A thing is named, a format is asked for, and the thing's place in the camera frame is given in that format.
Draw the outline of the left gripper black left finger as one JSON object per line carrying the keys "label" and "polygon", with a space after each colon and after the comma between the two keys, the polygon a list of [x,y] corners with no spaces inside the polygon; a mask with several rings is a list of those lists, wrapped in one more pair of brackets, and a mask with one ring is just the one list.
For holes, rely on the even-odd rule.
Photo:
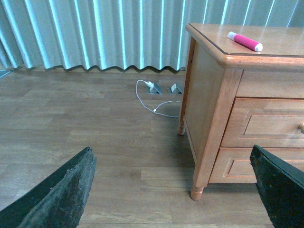
{"label": "left gripper black left finger", "polygon": [[96,157],[84,148],[0,212],[2,228],[76,228],[92,187]]}

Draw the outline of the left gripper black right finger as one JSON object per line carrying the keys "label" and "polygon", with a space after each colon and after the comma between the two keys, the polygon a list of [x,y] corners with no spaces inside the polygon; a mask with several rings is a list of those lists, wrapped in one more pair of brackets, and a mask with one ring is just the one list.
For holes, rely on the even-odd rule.
{"label": "left gripper black right finger", "polygon": [[256,186],[275,228],[304,226],[304,172],[254,145],[250,162]]}

